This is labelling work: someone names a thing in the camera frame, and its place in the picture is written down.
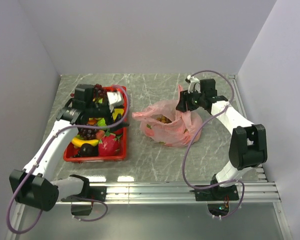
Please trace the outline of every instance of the bunch of grapes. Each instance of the bunch of grapes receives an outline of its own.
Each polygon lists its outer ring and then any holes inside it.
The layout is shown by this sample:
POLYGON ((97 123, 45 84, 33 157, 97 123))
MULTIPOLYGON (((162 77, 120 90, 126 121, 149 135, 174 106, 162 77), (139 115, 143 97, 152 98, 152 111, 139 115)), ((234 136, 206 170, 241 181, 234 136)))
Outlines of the bunch of grapes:
POLYGON ((107 96, 107 90, 102 88, 100 84, 94 85, 94 91, 98 98, 105 98, 107 96))
POLYGON ((94 140, 96 139, 97 131, 97 129, 80 128, 79 135, 83 138, 83 140, 94 140))

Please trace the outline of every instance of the banana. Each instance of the banana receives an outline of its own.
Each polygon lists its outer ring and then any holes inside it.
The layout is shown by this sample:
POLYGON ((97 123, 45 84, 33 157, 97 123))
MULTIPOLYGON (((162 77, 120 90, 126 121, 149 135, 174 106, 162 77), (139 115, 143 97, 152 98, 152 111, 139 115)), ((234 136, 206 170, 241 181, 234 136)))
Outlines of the banana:
POLYGON ((78 147, 78 148, 81 148, 81 146, 82 146, 83 144, 90 144, 90 145, 92 145, 92 146, 95 147, 95 146, 98 145, 99 140, 98 140, 98 139, 94 139, 94 140, 81 140, 81 139, 79 139, 79 138, 77 138, 77 137, 74 137, 74 138, 72 139, 71 143, 72 143, 74 146, 78 147))

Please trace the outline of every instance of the pink plastic bag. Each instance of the pink plastic bag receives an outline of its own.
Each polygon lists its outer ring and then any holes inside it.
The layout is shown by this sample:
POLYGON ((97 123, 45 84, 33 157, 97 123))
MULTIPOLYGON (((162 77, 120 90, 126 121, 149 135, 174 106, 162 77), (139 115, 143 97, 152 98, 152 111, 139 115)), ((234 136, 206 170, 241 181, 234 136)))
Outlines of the pink plastic bag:
MULTIPOLYGON (((182 87, 178 85, 179 98, 182 90, 182 87)), ((141 122, 140 130, 157 143, 168 147, 183 147, 190 142, 203 121, 195 111, 177 111, 178 102, 179 100, 159 101, 143 111, 133 112, 132 117, 141 122), (158 121, 156 118, 161 115, 172 122, 158 121)), ((201 132, 195 138, 195 142, 198 141, 200 135, 201 132)))

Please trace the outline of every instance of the tabletop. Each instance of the tabletop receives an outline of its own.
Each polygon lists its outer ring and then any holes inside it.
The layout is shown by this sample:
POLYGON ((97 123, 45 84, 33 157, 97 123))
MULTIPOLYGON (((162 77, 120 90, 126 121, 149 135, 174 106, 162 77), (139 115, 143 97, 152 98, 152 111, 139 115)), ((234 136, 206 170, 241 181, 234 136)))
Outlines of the tabletop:
MULTIPOLYGON (((58 111, 74 93, 77 84, 119 84, 127 87, 130 99, 128 114, 127 157, 124 161, 111 162, 65 162, 62 158, 54 172, 54 179, 67 178, 71 174, 88 177, 91 182, 172 182, 182 181, 182 160, 186 147, 163 146, 140 131, 140 122, 132 119, 132 112, 140 112, 147 106, 161 100, 178 99, 178 84, 187 88, 185 78, 188 73, 174 74, 79 74, 62 75, 51 109, 44 139, 50 133, 58 111)), ((231 97, 228 84, 221 77, 201 74, 214 78, 218 95, 231 97)), ((232 103, 238 110, 236 100, 232 103)), ((210 115, 204 109, 196 112, 202 120, 210 115)), ((209 181, 228 162, 231 135, 227 129, 214 119, 202 130, 200 139, 194 143, 186 162, 186 176, 190 181, 209 181)), ((245 181, 257 181, 253 169, 243 176, 245 181)))

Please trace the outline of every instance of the wall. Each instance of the wall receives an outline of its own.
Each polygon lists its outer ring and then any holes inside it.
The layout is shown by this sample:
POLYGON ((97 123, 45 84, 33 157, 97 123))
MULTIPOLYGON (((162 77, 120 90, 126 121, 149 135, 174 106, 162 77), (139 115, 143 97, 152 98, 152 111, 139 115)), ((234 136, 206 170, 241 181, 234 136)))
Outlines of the wall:
POLYGON ((16 0, 0 0, 0 240, 12 196, 9 175, 42 142, 59 75, 16 0))
POLYGON ((61 74, 231 74, 276 0, 19 1, 61 74))
POLYGON ((267 129, 267 176, 300 240, 300 0, 278 0, 245 59, 238 85, 248 116, 267 129))

